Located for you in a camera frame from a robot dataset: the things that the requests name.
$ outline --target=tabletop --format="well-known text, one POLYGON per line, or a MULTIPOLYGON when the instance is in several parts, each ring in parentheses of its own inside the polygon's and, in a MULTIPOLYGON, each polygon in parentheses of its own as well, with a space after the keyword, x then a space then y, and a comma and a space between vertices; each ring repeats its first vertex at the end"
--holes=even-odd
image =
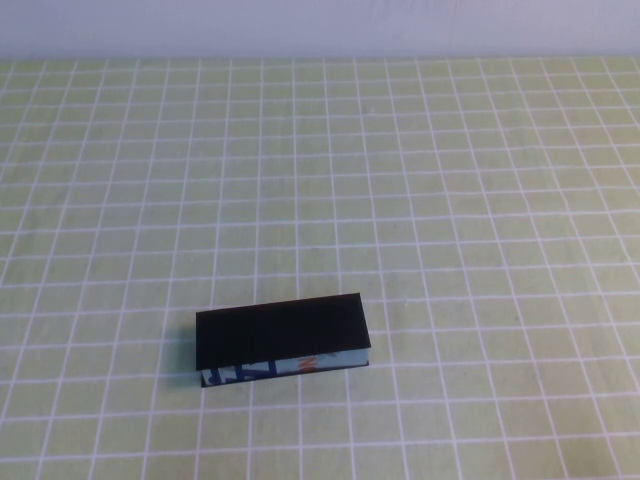
POLYGON ((639 64, 0 63, 0 478, 640 478, 639 64), (350 292, 369 367, 200 388, 350 292))

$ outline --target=rectangular box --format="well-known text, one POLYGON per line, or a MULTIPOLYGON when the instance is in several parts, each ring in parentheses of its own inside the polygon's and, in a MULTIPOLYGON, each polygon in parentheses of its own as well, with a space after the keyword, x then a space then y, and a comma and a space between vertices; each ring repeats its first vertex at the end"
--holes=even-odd
POLYGON ((202 386, 369 364, 359 293, 196 314, 202 386))

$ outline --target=white grid line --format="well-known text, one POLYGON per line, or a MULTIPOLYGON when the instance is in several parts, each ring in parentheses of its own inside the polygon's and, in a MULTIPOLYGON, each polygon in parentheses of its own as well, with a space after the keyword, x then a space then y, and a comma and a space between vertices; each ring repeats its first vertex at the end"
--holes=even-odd
MULTIPOLYGON (((134 67, 134 70, 133 70, 134 78, 136 77, 136 75, 138 73, 138 68, 137 68, 138 67, 138 63, 139 62, 136 62, 136 66, 134 67)), ((124 132, 124 127, 122 127, 120 129, 120 139, 119 140, 122 139, 123 132, 124 132)), ((113 174, 114 173, 115 173, 115 163, 114 163, 113 168, 111 169, 110 180, 113 180, 113 174)), ((109 190, 111 188, 111 185, 112 185, 112 183, 109 182, 109 184, 107 186, 107 190, 109 190)), ((98 221, 98 225, 99 226, 102 224, 102 221, 103 221, 103 218, 104 218, 104 211, 105 211, 105 206, 106 206, 106 202, 107 202, 107 195, 108 195, 108 191, 105 193, 104 202, 103 202, 102 208, 100 209, 100 219, 98 221)), ((91 251, 91 255, 90 255, 90 258, 92 260, 93 260, 94 255, 95 255, 95 247, 96 247, 96 245, 97 245, 97 238, 94 239, 94 242, 93 242, 93 245, 92 245, 92 251, 91 251)), ((85 278, 84 278, 83 285, 87 284, 87 280, 89 278, 89 274, 90 274, 89 272, 90 272, 90 269, 91 269, 90 263, 91 262, 87 263, 87 270, 85 272, 85 278)), ((129 272, 127 273, 127 276, 129 277, 129 279, 131 277, 132 265, 133 265, 133 259, 131 259, 130 262, 129 262, 129 272)), ((116 332, 115 332, 115 337, 114 337, 115 341, 114 341, 113 349, 112 349, 112 352, 111 352, 111 360, 109 362, 109 371, 107 373, 107 378, 106 378, 105 385, 104 385, 104 391, 102 392, 102 402, 101 402, 101 405, 100 405, 100 417, 98 419, 98 427, 96 429, 96 438, 95 438, 94 445, 93 445, 93 456, 92 456, 92 459, 91 459, 91 465, 89 467, 89 478, 93 478, 93 473, 95 472, 96 456, 98 455, 98 447, 99 447, 99 444, 100 444, 100 436, 101 436, 101 433, 102 433, 102 425, 104 423, 105 409, 106 409, 106 405, 107 405, 107 398, 108 398, 108 395, 109 395, 110 380, 111 380, 111 377, 113 375, 113 367, 114 367, 115 361, 116 361, 116 351, 117 351, 118 344, 119 344, 117 339, 118 339, 118 337, 120 335, 120 329, 122 327, 122 317, 124 316, 125 300, 126 300, 126 294, 125 294, 125 297, 123 297, 123 299, 122 299, 122 308, 121 308, 121 310, 119 312, 119 315, 118 315, 118 324, 116 326, 116 332)), ((69 343, 72 343, 72 340, 73 340, 73 335, 70 334, 69 335, 69 343)))
MULTIPOLYGON (((164 87, 162 89, 162 101, 164 101, 166 92, 167 92, 167 85, 169 82, 169 70, 167 68, 167 71, 165 72, 165 76, 164 76, 164 87)), ((156 131, 155 131, 155 138, 158 138, 158 133, 160 131, 160 125, 161 125, 161 120, 160 117, 158 117, 158 121, 156 123, 156 131)), ((157 142, 153 143, 153 149, 151 152, 151 160, 149 162, 149 171, 147 173, 147 181, 146 181, 146 185, 145 185, 145 193, 143 195, 143 197, 147 196, 147 190, 149 188, 149 183, 151 183, 151 172, 153 171, 153 160, 155 158, 155 148, 156 148, 157 142)), ((142 210, 140 210, 140 214, 138 216, 138 223, 137 223, 137 228, 136 228, 136 235, 134 238, 134 250, 135 247, 137 246, 137 243, 140 239, 140 226, 142 224, 142 210)), ((174 238, 174 250, 175 250, 175 245, 177 245, 178 243, 178 235, 179 235, 179 231, 176 232, 176 236, 174 238)), ((131 278, 131 274, 133 272, 133 258, 131 259, 131 263, 129 265, 129 274, 128 274, 128 278, 131 278)), ((171 298, 171 286, 172 286, 172 279, 173 277, 170 277, 169 279, 169 292, 167 293, 167 306, 169 306, 169 299, 171 298)), ((128 296, 128 292, 129 289, 126 289, 125 292, 125 297, 128 296)), ((168 313, 165 314, 163 322, 162 322, 162 336, 164 337, 164 334, 166 332, 167 329, 167 317, 168 317, 168 313)), ((140 480, 144 480, 145 476, 146 476, 146 470, 147 470, 147 458, 148 458, 148 453, 151 447, 151 436, 152 436, 152 431, 153 431, 153 408, 155 407, 155 401, 156 401, 156 392, 158 390, 158 376, 157 374, 160 373, 160 366, 162 365, 162 348, 163 348, 164 344, 160 343, 160 348, 158 350, 158 363, 156 365, 156 378, 153 381, 153 392, 151 394, 151 410, 149 412, 149 418, 147 420, 147 436, 146 436, 146 440, 145 440, 145 445, 144 445, 144 456, 142 459, 142 469, 141 469, 141 473, 140 473, 140 480)))
MULTIPOLYGON (((325 82, 325 111, 326 111, 326 115, 327 115, 327 135, 329 135, 329 132, 331 131, 329 128, 329 101, 328 101, 328 95, 327 95, 327 85, 326 85, 326 81, 327 81, 327 65, 326 65, 326 60, 322 59, 322 79, 325 82)), ((338 247, 338 242, 337 239, 339 238, 338 235, 338 223, 335 221, 335 219, 338 218, 338 214, 337 214, 337 208, 336 208, 336 185, 335 185, 335 178, 334 178, 334 171, 333 171, 333 155, 332 155, 332 149, 331 149, 331 142, 328 142, 328 147, 329 147, 329 177, 331 178, 331 193, 332 193, 332 206, 333 206, 333 234, 335 235, 336 238, 336 245, 335 245, 335 249, 336 249, 336 265, 338 267, 338 291, 340 293, 343 293, 344 290, 342 289, 342 268, 340 266, 340 249, 338 247)), ((351 405, 351 388, 349 387, 349 369, 345 370, 344 372, 344 382, 345 382, 345 391, 346 391, 346 395, 347 395, 347 423, 348 423, 348 429, 349 429, 349 443, 351 444, 350 448, 349 448, 349 455, 350 455, 350 460, 351 460, 351 478, 353 480, 357 480, 358 478, 358 474, 357 474, 357 470, 356 470, 356 454, 355 454, 355 450, 353 448, 353 441, 354 441, 354 437, 353 437, 353 413, 352 413, 352 405, 351 405)))
MULTIPOLYGON (((367 143, 366 143, 366 139, 365 139, 365 135, 364 135, 364 107, 362 105, 362 99, 360 98, 360 87, 358 86, 358 70, 356 68, 355 62, 354 62, 354 73, 355 73, 355 77, 356 77, 356 91, 358 92, 358 107, 360 108, 360 112, 361 112, 361 116, 360 116, 360 127, 362 128, 362 146, 363 149, 365 151, 365 156, 367 155, 367 143)), ((371 212, 372 212, 372 216, 375 218, 376 217, 376 205, 375 205, 375 200, 374 200, 374 193, 373 193, 373 186, 371 184, 371 177, 369 176, 369 164, 367 163, 367 180, 369 183, 369 194, 370 194, 370 201, 371 201, 371 212)), ((375 243, 376 243, 376 254, 378 257, 378 265, 382 266, 382 256, 380 254, 380 241, 379 241, 379 237, 378 237, 378 230, 374 229, 373 230, 373 234, 374 234, 374 238, 375 238, 375 243)), ((382 276, 382 268, 379 269, 379 276, 380 276, 380 283, 382 285, 384 285, 384 278, 382 276)), ((387 310, 387 302, 386 302, 386 294, 384 291, 384 287, 382 288, 382 300, 383 300, 383 307, 384 307, 384 321, 385 321, 385 326, 387 328, 387 331, 390 333, 391 332, 391 328, 389 327, 389 312, 387 310)), ((392 364, 395 363, 394 361, 394 354, 393 354, 393 344, 391 342, 391 335, 387 335, 387 346, 389 347, 389 355, 391 357, 391 362, 392 364)), ((396 378, 396 369, 395 366, 391 367, 391 376, 393 379, 393 390, 394 390, 394 395, 395 395, 395 399, 400 400, 400 394, 398 393, 398 380, 396 378)), ((405 478, 409 478, 409 464, 407 462, 407 451, 405 448, 405 442, 404 442, 404 433, 402 430, 402 412, 400 411, 400 406, 399 404, 396 403, 396 418, 398 421, 398 429, 400 431, 400 439, 402 442, 402 462, 403 462, 403 467, 404 467, 404 477, 405 478)))

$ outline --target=black lid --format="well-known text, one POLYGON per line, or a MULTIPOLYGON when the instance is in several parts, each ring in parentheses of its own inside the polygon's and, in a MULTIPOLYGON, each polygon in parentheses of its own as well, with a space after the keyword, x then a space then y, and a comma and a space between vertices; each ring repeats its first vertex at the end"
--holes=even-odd
POLYGON ((359 293, 196 314, 196 369, 370 348, 359 293))

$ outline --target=green grid mat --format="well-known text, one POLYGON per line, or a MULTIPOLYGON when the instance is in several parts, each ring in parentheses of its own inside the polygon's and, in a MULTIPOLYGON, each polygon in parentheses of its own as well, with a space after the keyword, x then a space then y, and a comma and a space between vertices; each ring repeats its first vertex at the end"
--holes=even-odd
POLYGON ((0 478, 640 478, 639 63, 0 63, 0 478), (370 367, 200 389, 355 291, 370 367))

